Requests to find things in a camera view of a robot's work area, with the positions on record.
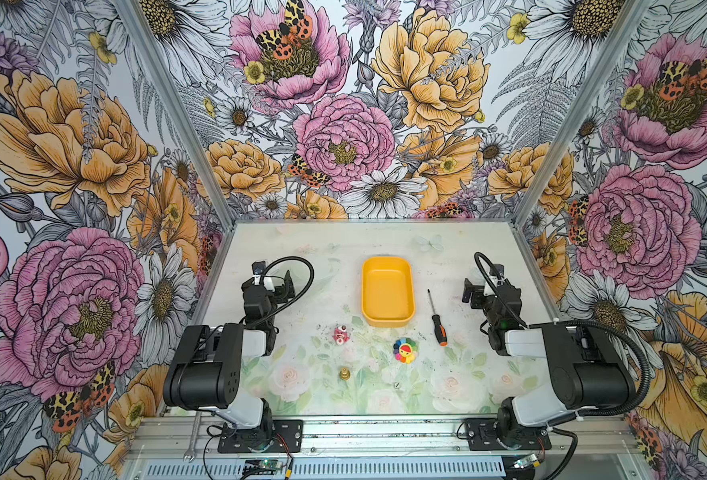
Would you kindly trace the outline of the black orange screwdriver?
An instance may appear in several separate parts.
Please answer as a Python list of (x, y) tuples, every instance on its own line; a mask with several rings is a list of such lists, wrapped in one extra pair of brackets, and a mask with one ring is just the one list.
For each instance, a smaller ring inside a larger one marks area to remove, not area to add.
[(427, 295), (429, 296), (429, 305), (431, 306), (431, 321), (433, 322), (433, 332), (435, 332), (435, 339), (441, 347), (447, 347), (447, 345), (449, 345), (449, 340), (447, 339), (447, 332), (443, 327), (441, 316), (437, 313), (437, 310), (435, 309), (435, 302), (433, 302), (433, 294), (431, 294), (431, 290), (427, 290)]

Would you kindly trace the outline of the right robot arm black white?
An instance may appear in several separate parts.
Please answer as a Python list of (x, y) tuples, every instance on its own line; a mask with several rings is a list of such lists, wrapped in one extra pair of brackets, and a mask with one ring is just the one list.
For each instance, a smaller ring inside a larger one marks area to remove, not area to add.
[(473, 451), (549, 449), (549, 432), (585, 416), (615, 416), (643, 397), (611, 338), (621, 334), (591, 322), (553, 320), (525, 327), (521, 290), (503, 282), (487, 292), (463, 282), (461, 301), (485, 314), (479, 330), (499, 356), (540, 359), (547, 366), (541, 386), (509, 396), (493, 417), (463, 420), (461, 430)]

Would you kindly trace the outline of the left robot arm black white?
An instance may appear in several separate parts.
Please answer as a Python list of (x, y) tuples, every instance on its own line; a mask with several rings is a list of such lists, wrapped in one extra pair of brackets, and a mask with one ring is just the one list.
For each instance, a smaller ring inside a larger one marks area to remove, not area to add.
[(244, 362), (271, 356), (278, 329), (275, 312), (295, 298), (290, 273), (245, 281), (244, 319), (211, 328), (188, 326), (170, 362), (162, 390), (164, 403), (185, 411), (210, 413), (223, 422), (219, 448), (226, 453), (263, 452), (278, 446), (266, 400), (241, 386)]

